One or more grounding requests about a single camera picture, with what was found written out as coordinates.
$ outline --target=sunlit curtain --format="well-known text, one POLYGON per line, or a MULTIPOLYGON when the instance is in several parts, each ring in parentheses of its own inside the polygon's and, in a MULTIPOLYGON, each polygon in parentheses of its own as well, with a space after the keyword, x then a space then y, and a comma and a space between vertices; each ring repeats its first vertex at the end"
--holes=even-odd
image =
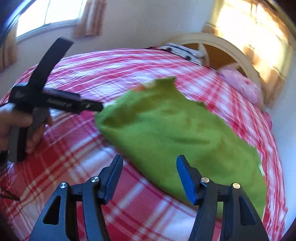
POLYGON ((264 104, 273 107, 289 72, 291 33, 263 1, 216 0, 204 32, 238 47, 253 63, 263 82, 264 104))
POLYGON ((74 31, 75 37, 100 36, 107 0, 85 0, 74 31))
POLYGON ((17 24, 9 32, 0 47, 0 71, 12 65, 17 60, 17 24))

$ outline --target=plaid bedspread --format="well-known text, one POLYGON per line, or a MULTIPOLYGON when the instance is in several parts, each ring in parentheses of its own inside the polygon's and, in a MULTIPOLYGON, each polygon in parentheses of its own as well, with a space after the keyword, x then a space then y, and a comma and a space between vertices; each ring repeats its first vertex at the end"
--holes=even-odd
MULTIPOLYGON (((26 71, 17 83, 27 82, 34 69, 26 71)), ((204 101, 209 111, 257 148, 268 186, 263 223, 270 240, 279 240, 287 209, 275 140, 261 112, 215 71, 160 50, 120 49, 65 58, 54 68, 46 86, 105 103, 138 83, 167 76, 176 76, 176 87, 186 98, 204 101)), ((0 186, 21 200, 0 199, 1 212, 20 240, 28 240, 43 207, 61 182, 85 182, 118 153, 100 135, 93 113, 75 115, 51 110, 51 114, 54 126, 47 128, 37 151, 22 163, 8 164, 0 176, 0 186)), ((111 240, 120 241, 185 241, 196 216, 195 209, 153 186, 126 158, 115 196, 102 208, 111 240)), ((86 240, 82 212, 78 204, 79 235, 86 240)), ((220 230, 221 221, 217 220, 214 240, 219 239, 220 230)))

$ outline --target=floral pillow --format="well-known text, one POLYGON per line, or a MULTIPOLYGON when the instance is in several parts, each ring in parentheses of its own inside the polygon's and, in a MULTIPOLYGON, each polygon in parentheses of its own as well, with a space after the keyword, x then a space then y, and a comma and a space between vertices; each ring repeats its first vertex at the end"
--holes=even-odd
POLYGON ((260 108, 259 93, 261 90, 255 83, 252 82, 252 80, 243 76, 231 65, 221 68, 217 72, 227 84, 232 86, 253 105, 260 108))

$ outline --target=wall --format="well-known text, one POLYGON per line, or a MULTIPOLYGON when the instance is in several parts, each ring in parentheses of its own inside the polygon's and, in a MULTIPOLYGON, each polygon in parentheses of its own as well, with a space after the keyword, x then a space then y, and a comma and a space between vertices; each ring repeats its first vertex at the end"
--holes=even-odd
POLYGON ((296 51, 283 92, 271 110, 272 132, 276 139, 284 171, 288 213, 287 230, 296 217, 296 51))
MULTIPOLYGON (((180 33, 200 32, 213 0, 108 0, 103 35, 75 39, 66 56, 115 48, 159 45, 180 33)), ((18 44, 18 61, 0 73, 0 98, 20 75, 37 64, 51 44, 63 36, 72 39, 73 27, 55 29, 18 44)))

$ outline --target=green pillowcase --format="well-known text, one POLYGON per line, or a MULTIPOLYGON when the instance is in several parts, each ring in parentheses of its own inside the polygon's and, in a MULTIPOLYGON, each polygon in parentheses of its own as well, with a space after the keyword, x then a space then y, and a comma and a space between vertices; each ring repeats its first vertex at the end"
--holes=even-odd
MULTIPOLYGON (((152 88, 128 91, 97 114, 100 132, 153 184, 186 203, 176 158, 185 155, 202 176, 219 184, 241 184, 260 217, 266 204, 257 150, 241 140, 203 102, 187 100, 175 77, 152 88)), ((217 216, 222 217, 222 203, 217 216)))

